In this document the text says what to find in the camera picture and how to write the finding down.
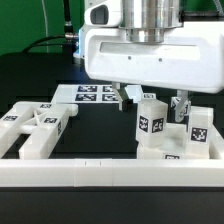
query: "white plastic part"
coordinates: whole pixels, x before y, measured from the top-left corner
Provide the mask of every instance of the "white plastic part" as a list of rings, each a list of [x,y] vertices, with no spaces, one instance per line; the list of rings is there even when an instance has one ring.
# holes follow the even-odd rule
[[[214,126],[212,127],[209,153],[211,159],[224,160],[224,140]]]
[[[146,147],[159,147],[165,138],[168,105],[156,99],[138,103],[136,140]]]
[[[82,44],[90,78],[207,93],[224,87],[224,22],[185,22],[166,30],[161,44],[125,39],[123,29],[88,31]]]
[[[0,120],[0,158],[20,136],[19,126],[33,115],[30,105],[15,105]]]
[[[209,155],[212,126],[212,108],[191,107],[186,141],[187,154]]]
[[[0,187],[51,186],[74,186],[74,160],[0,160]]]
[[[224,187],[223,176],[222,160],[0,160],[0,187]]]
[[[91,21],[91,12],[95,8],[100,6],[106,6],[108,8],[108,23],[105,25],[94,25]],[[100,27],[118,27],[122,22],[122,0],[106,0],[100,4],[94,5],[85,11],[85,23],[89,26],[100,26]]]
[[[0,157],[21,134],[30,134],[19,150],[20,159],[47,159],[64,131],[75,104],[18,102],[0,120]]]
[[[112,159],[76,159],[74,185],[113,186]]]
[[[118,103],[111,85],[58,85],[52,103]]]
[[[19,150],[20,159],[47,159],[69,119],[66,105],[54,105]]]

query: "white block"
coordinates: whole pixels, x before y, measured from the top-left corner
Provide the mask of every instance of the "white block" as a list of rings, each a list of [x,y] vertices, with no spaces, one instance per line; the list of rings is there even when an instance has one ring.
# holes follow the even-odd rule
[[[209,159],[209,155],[187,154],[182,142],[174,139],[165,139],[164,148],[148,148],[138,145],[137,159]]]
[[[19,137],[19,125],[33,116],[30,105],[14,105],[0,120],[0,158]]]
[[[112,159],[76,159],[74,186],[112,186]]]
[[[168,105],[147,99],[138,103],[136,140],[147,147],[160,146],[165,137]]]
[[[70,111],[55,105],[19,150],[20,159],[47,159],[64,131]]]
[[[223,187],[221,160],[113,160],[113,186]]]
[[[214,126],[212,128],[209,153],[211,159],[224,160],[224,140]]]
[[[189,116],[186,153],[209,155],[211,130],[213,125],[213,109],[192,107]]]
[[[72,187],[74,160],[0,160],[0,187]]]

